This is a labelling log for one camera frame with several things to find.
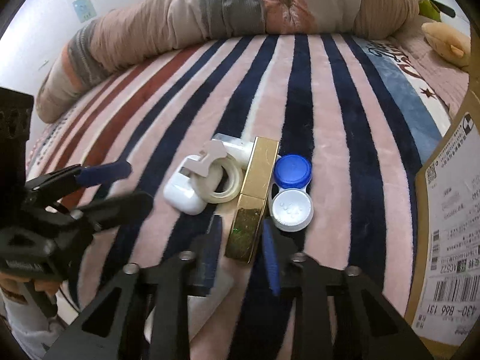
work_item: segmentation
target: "poster on wall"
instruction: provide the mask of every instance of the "poster on wall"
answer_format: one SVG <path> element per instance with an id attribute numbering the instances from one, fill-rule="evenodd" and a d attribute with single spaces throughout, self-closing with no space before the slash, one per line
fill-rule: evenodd
<path id="1" fill-rule="evenodd" d="M 73 9 L 75 9 L 80 23 L 90 20 L 97 15 L 91 0 L 76 0 L 73 2 Z"/>

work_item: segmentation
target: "white lid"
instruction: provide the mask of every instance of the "white lid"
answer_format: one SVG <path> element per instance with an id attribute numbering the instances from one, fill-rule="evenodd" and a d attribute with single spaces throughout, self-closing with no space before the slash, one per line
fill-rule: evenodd
<path id="1" fill-rule="evenodd" d="M 290 188 L 274 197 L 270 214 L 277 228 L 295 232 L 306 228 L 311 222 L 314 206 L 305 192 Z"/>

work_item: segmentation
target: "white wall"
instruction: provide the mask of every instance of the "white wall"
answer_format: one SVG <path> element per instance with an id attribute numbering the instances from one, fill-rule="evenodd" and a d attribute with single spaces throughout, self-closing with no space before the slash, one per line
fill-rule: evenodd
<path id="1" fill-rule="evenodd" d="M 0 86 L 36 95 L 63 45 L 88 23 L 80 23 L 75 0 L 27 0 L 0 39 Z M 140 0 L 91 0 L 97 17 Z M 32 117 L 32 148 L 44 128 Z"/>

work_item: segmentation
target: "qr code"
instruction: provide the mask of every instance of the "qr code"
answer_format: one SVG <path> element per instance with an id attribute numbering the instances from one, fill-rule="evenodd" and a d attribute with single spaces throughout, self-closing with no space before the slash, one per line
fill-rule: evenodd
<path id="1" fill-rule="evenodd" d="M 427 181 L 428 181 L 428 184 L 430 185 L 436 178 L 437 178 L 437 172 L 435 171 L 435 164 L 432 163 L 432 164 L 427 168 Z"/>

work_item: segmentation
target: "gold metal bar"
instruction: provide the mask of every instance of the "gold metal bar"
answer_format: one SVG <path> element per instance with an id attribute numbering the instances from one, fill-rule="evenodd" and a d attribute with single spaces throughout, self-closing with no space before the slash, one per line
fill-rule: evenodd
<path id="1" fill-rule="evenodd" d="M 249 263 L 255 253 L 278 145 L 277 140 L 255 138 L 226 243 L 226 257 Z"/>

